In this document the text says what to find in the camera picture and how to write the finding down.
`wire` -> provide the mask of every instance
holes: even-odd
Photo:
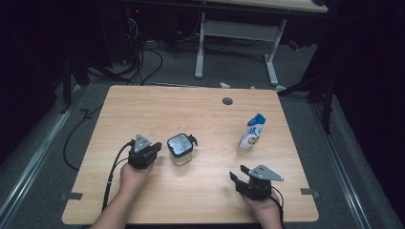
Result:
[[[187,85],[187,84],[162,83],[162,82],[148,82],[148,85],[163,85],[163,86],[184,87],[184,88],[202,88],[201,86],[194,86],[194,85]]]
[[[125,150],[125,148],[127,148],[128,146],[132,145],[134,143],[134,139],[132,139],[130,142],[127,142],[124,146],[122,146],[122,148],[119,150],[116,159],[114,160],[114,164],[113,167],[111,168],[111,172],[110,175],[108,176],[108,181],[107,181],[107,185],[105,187],[105,193],[104,193],[104,200],[102,203],[102,209],[101,211],[104,211],[104,209],[107,207],[108,204],[108,196],[110,195],[110,188],[111,188],[111,183],[113,182],[113,174],[114,174],[114,170],[116,169],[116,167],[119,165],[120,162],[122,162],[123,160],[127,159],[123,159],[119,162],[118,159],[121,156],[122,151]]]
[[[253,84],[251,84],[249,81],[247,81],[247,80],[244,80],[244,79],[241,79],[242,81],[244,81],[244,83],[246,83],[246,84],[248,84],[248,85],[250,85],[250,89],[254,89],[255,87],[254,87],[254,85]]]
[[[136,57],[134,58],[133,62],[132,62],[132,65],[131,65],[128,69],[123,70],[123,71],[121,71],[121,72],[119,72],[119,73],[115,73],[115,74],[116,74],[116,75],[124,75],[124,74],[130,73],[130,72],[132,72],[134,69],[136,69],[138,66],[139,66],[139,59],[138,59],[138,57],[136,56]],[[90,74],[90,75],[92,75],[92,76],[95,76],[95,77],[106,77],[105,74],[103,74],[103,73],[96,73],[96,72],[94,72],[94,71],[92,71],[92,70],[90,70],[90,69],[87,69],[87,73]]]
[[[197,40],[196,42],[194,42],[194,43],[191,44],[191,45],[185,45],[184,43],[190,42],[190,41],[192,41],[193,39],[196,39],[196,38],[198,38],[198,37],[199,37],[199,36],[196,36],[196,37],[194,37],[194,38],[192,38],[192,39],[189,39],[189,40],[186,40],[186,41],[181,41],[181,42],[179,42],[178,44],[179,44],[180,46],[183,46],[183,47],[186,47],[186,48],[193,48],[193,47],[196,47],[198,44],[200,44],[199,40]]]
[[[92,111],[90,114],[85,114],[85,115],[83,116],[83,119],[81,119],[81,121],[79,121],[79,122],[75,125],[75,127],[71,130],[71,132],[69,133],[68,137],[67,137],[66,140],[65,140],[65,145],[63,146],[63,159],[64,159],[66,165],[69,166],[69,167],[70,167],[71,169],[73,169],[73,170],[78,171],[78,168],[75,167],[74,165],[72,165],[72,164],[69,162],[69,160],[67,159],[67,156],[66,156],[66,149],[68,148],[69,141],[70,141],[72,135],[73,135],[73,134],[75,133],[75,131],[77,130],[77,128],[78,128],[84,121],[86,121],[87,119],[90,119],[90,118],[92,117],[92,115],[93,115],[94,113],[98,112],[101,108],[102,108],[102,105],[99,106],[98,108],[96,108],[96,109],[95,109],[94,111]]]
[[[245,46],[245,47],[251,47],[251,46],[256,46],[256,45],[260,45],[260,44],[265,43],[265,41],[256,40],[256,41],[253,41],[250,44],[244,44],[242,42],[232,41],[232,39],[228,39],[227,42],[229,42],[230,44],[234,44],[234,45],[238,45],[238,46]]]
[[[211,44],[206,44],[208,42],[204,42],[204,48],[209,50],[209,51],[221,51],[223,49],[225,49],[228,46],[228,42],[227,39],[225,39],[224,37],[215,37],[215,36],[208,36],[208,38],[210,39],[206,39],[206,41],[216,41],[216,43],[211,43]],[[218,48],[218,49],[211,49],[208,47],[208,45],[223,45],[222,47]]]
[[[140,56],[141,56],[141,59],[140,59],[140,64],[139,64],[138,70],[137,70],[137,71],[131,76],[131,78],[128,80],[127,85],[130,85],[130,84],[131,84],[131,81],[133,81],[132,84],[134,84],[135,81],[136,81],[137,78],[138,78],[137,75],[140,76],[139,71],[140,71],[140,69],[141,69],[142,66],[143,66],[143,49],[142,49],[141,52],[140,52]]]
[[[154,73],[156,73],[160,69],[161,65],[163,64],[163,57],[158,52],[153,51],[153,50],[148,50],[148,51],[153,52],[160,57],[160,64],[152,73],[150,73],[148,76],[146,76],[145,79],[140,81],[140,86],[143,86],[145,84],[146,80],[148,78],[150,78]]]
[[[283,210],[283,208],[284,208],[284,198],[283,198],[283,195],[282,195],[281,192],[280,192],[278,189],[276,189],[275,187],[271,186],[271,188],[274,189],[274,190],[280,195],[281,204],[280,204],[279,201],[277,201],[277,199],[275,199],[275,198],[272,197],[272,196],[268,196],[268,198],[270,198],[271,200],[273,200],[273,201],[277,204],[277,206],[278,206],[278,208],[279,208],[279,211],[280,211],[281,227],[282,227],[282,228],[286,228],[286,227],[284,226],[284,210]]]
[[[190,33],[190,35],[189,35],[187,38],[184,38],[184,39],[182,39],[182,40],[178,40],[178,42],[187,41],[187,40],[192,40],[192,39],[195,39],[196,37],[199,37],[199,36],[200,36],[200,35],[197,35],[197,36],[191,37],[191,36],[193,36],[193,35],[196,33],[196,30],[197,30],[197,28],[199,27],[199,22],[200,22],[201,16],[202,16],[202,14],[199,13],[199,17],[197,18],[196,26],[194,27],[194,30]]]
[[[134,27],[137,27],[137,30],[135,31],[135,36],[134,36],[134,43],[135,43],[137,41],[138,34],[140,34],[139,33],[138,23],[132,18],[127,18],[127,21],[130,21],[130,22],[133,23],[133,25],[129,29],[129,32],[131,32]],[[128,33],[126,33],[126,35],[127,35],[128,39],[130,41],[131,47],[133,47],[134,44],[132,43],[131,35],[128,34]]]

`desk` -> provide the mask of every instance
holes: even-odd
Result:
[[[233,99],[224,105],[223,98]],[[261,113],[266,124],[248,153],[236,149],[251,117]],[[167,139],[185,133],[198,139],[193,159],[175,166]],[[229,171],[248,180],[244,164],[259,164],[285,178],[272,184],[285,198],[285,221],[315,221],[318,212],[295,149],[277,93],[270,90],[113,86],[106,97],[73,193],[63,214],[67,224],[91,224],[101,211],[106,181],[119,149],[136,134],[161,142],[154,170],[136,198],[128,223],[255,222],[235,191]],[[122,158],[128,156],[124,151]],[[119,186],[117,167],[109,200]]]
[[[309,12],[327,12],[328,9],[323,6],[316,6],[311,0],[204,0],[209,3],[226,3],[248,7],[274,8],[278,10],[300,10]],[[200,25],[200,46],[197,54],[196,78],[203,77],[204,60],[204,38],[206,35],[224,36],[232,38],[242,38],[251,40],[260,40],[271,42],[268,53],[265,54],[265,62],[270,83],[273,86],[278,85],[278,79],[274,70],[273,58],[276,53],[280,39],[283,35],[287,19],[283,18],[278,26],[259,26],[252,24],[220,22],[216,20],[205,20],[205,12],[202,13]]]

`hand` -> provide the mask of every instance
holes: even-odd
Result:
[[[121,168],[118,196],[133,200],[152,171],[152,163],[148,168],[139,170],[126,163]]]
[[[241,195],[244,201],[251,208],[253,215],[259,220],[260,224],[265,229],[282,228],[280,221],[280,209],[277,203],[271,198],[263,200],[252,200],[244,195]],[[271,191],[271,196],[277,201],[280,201],[274,191]]]

